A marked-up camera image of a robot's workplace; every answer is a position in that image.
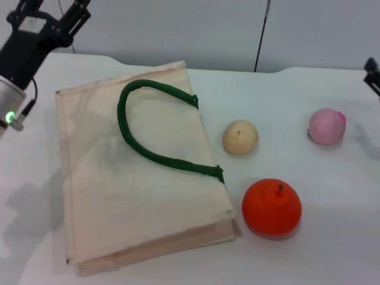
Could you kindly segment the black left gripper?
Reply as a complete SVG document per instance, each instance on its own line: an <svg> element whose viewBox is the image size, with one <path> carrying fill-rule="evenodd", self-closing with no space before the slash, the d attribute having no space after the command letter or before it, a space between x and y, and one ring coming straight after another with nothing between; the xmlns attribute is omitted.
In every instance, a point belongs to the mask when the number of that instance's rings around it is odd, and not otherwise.
<svg viewBox="0 0 380 285"><path fill-rule="evenodd" d="M60 20L46 12L38 11L43 0L20 0L17 10L7 21L12 33L1 48L1 76L24 90L29 85L47 55L57 48L67 48L79 29L91 17L87 7L90 0L77 0ZM45 22L38 33L20 30L27 17Z"/></svg>

